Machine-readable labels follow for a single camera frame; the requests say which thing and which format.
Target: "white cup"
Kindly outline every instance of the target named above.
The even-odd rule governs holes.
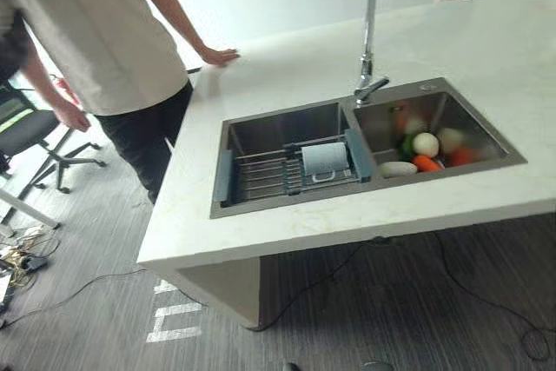
[[[346,169],[348,164],[348,151],[344,142],[323,143],[301,147],[303,168],[306,176],[312,176],[313,182],[329,182],[336,177],[336,171]],[[319,174],[327,177],[318,178]]]

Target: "kitchen island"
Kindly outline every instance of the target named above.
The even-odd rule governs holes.
[[[527,163],[210,219],[222,121],[350,95],[363,25],[242,45],[236,63],[200,75],[138,262],[252,328],[261,256],[554,211],[554,22],[556,0],[459,0],[376,18],[376,75],[445,77]]]

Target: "faucet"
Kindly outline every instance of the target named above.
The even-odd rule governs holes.
[[[355,89],[355,101],[357,106],[368,102],[371,93],[390,83],[388,77],[382,77],[373,83],[373,36],[374,36],[374,14],[376,12],[376,0],[367,0],[367,13],[365,15],[365,38],[363,40],[363,53],[361,54],[361,81]]]

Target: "stainless steel sink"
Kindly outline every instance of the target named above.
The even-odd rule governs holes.
[[[436,135],[445,128],[461,133],[465,161],[441,157],[441,171],[381,175],[381,163],[404,158],[400,146],[408,134]],[[346,144],[349,167],[333,181],[316,183],[303,171],[301,147],[326,142]],[[380,90],[362,107],[347,96],[225,121],[210,215],[237,215],[525,161],[463,96],[438,78]]]

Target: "dish rack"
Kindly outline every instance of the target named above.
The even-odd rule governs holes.
[[[346,145],[349,166],[336,171],[334,179],[315,182],[305,174],[301,147],[331,142]],[[362,152],[361,139],[352,129],[338,136],[284,144],[281,149],[259,154],[234,156],[228,149],[219,161],[215,201],[227,206],[368,181],[371,168]]]

